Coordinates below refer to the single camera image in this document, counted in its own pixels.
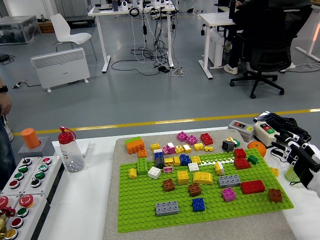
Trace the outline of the person's left hand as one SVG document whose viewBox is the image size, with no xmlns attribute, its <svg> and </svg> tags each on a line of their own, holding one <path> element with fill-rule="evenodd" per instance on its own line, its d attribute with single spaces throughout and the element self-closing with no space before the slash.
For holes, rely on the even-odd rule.
<svg viewBox="0 0 320 240">
<path fill-rule="evenodd" d="M 6 92 L 0 93 L 0 116 L 9 114 L 12 108 L 12 100 Z"/>
</svg>

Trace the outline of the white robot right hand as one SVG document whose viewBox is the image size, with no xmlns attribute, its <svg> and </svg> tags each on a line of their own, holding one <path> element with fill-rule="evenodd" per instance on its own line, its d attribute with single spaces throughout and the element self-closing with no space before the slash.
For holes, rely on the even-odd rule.
<svg viewBox="0 0 320 240">
<path fill-rule="evenodd" d="M 299 178 L 293 184 L 302 183 L 304 187 L 320 194 L 320 150 L 313 144 L 289 131 L 280 130 L 275 138 L 283 145 L 273 141 L 275 148 L 271 153 L 282 162 L 291 164 L 292 170 Z"/>
</svg>

